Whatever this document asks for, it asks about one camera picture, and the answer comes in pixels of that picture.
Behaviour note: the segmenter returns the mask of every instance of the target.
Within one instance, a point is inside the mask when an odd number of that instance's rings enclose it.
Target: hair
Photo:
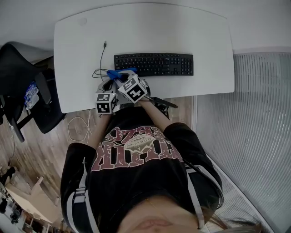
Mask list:
[[[203,211],[203,215],[205,218],[205,222],[210,222],[222,230],[233,229],[234,231],[243,231],[243,232],[254,232],[254,233],[267,233],[268,231],[262,226],[262,224],[257,221],[255,218],[254,221],[248,221],[244,219],[236,219],[226,221],[222,221],[220,217],[218,217],[212,210],[206,207],[201,207]],[[229,223],[236,224],[238,227],[231,227]]]

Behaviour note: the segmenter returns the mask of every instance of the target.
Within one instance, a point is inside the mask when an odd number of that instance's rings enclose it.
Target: black keyboard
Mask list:
[[[115,70],[137,68],[138,76],[192,76],[193,55],[133,53],[114,55]]]

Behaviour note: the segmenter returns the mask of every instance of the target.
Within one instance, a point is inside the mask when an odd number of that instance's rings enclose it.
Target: white strap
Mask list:
[[[189,176],[188,173],[187,173],[187,177],[188,177],[188,190],[189,190],[189,193],[190,193],[190,196],[191,196],[191,200],[192,200],[192,203],[193,203],[193,206],[194,206],[194,209],[195,209],[195,213],[196,213],[196,215],[198,217],[199,229],[202,229],[204,227],[204,225],[205,225],[203,212],[202,212],[198,197],[196,195],[194,186],[192,184],[192,181],[191,181],[190,176]]]
[[[91,209],[89,196],[88,196],[88,190],[86,190],[85,196],[86,196],[85,202],[86,202],[87,213],[88,213],[88,218],[89,218],[89,221],[90,221],[91,229],[92,229],[92,231],[94,233],[100,233],[99,230],[98,230],[98,227],[97,227],[97,224],[96,224],[92,209]]]
[[[87,171],[86,171],[86,167],[85,167],[85,157],[83,159],[83,164],[84,164],[84,172],[83,172],[82,179],[81,179],[81,181],[79,183],[79,188],[86,187]]]
[[[193,168],[187,169],[188,174],[195,173],[196,171]]]
[[[76,233],[79,233],[75,227],[74,219],[73,219],[73,197],[74,197],[74,194],[75,193],[72,192],[72,194],[69,196],[69,199],[67,201],[67,216],[68,216],[70,226],[73,228],[73,230]]]

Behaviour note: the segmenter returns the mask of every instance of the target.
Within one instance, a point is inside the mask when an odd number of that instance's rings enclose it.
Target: wooden floor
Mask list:
[[[169,109],[170,119],[173,122],[184,122],[191,126],[192,97],[168,99],[179,106],[178,109]],[[40,176],[44,177],[42,188],[46,194],[55,200],[60,196],[60,178],[65,162],[66,150],[70,143],[68,136],[68,122],[74,117],[82,117],[86,122],[89,111],[68,113],[65,119],[52,131],[42,134],[31,120],[22,128],[25,141],[20,143],[15,137],[15,153],[10,159],[12,166],[17,166],[23,179],[33,186]],[[90,128],[94,129],[96,123],[95,110],[91,110]],[[70,124],[72,138],[81,140],[84,138],[87,127],[80,119],[74,119]],[[4,123],[0,125],[0,166],[5,171],[9,158],[13,155],[13,138],[9,124],[4,117]]]

